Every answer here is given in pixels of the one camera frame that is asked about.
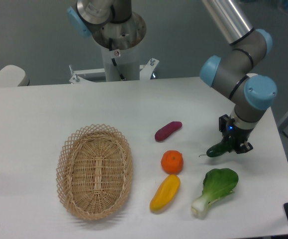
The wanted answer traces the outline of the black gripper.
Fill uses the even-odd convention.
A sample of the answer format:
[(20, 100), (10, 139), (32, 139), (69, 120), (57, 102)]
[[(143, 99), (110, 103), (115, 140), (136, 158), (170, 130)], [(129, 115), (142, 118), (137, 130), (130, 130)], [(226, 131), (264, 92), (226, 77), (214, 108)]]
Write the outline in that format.
[(248, 142), (248, 138), (253, 129), (242, 129), (230, 122), (227, 124), (227, 131), (222, 134), (221, 143), (225, 147), (232, 147), (236, 153), (247, 153), (253, 149), (251, 143)]

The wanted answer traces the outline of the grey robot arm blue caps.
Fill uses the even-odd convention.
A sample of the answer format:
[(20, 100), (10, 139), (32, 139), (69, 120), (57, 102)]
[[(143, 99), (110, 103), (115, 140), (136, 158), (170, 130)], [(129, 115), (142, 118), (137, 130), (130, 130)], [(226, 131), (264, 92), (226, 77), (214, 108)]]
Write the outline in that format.
[[(205, 8), (231, 46), (224, 58), (211, 56), (202, 66), (200, 78), (235, 104), (231, 114), (219, 118), (222, 140), (206, 155), (252, 150), (248, 138), (272, 105), (277, 87), (266, 76), (249, 72), (270, 52), (269, 33), (255, 29), (234, 0), (205, 0)], [(157, 65), (151, 59), (139, 66), (135, 49), (144, 39), (146, 24), (132, 10), (129, 0), (78, 0), (67, 9), (71, 25), (83, 37), (92, 37), (101, 47), (107, 81), (149, 80)]]

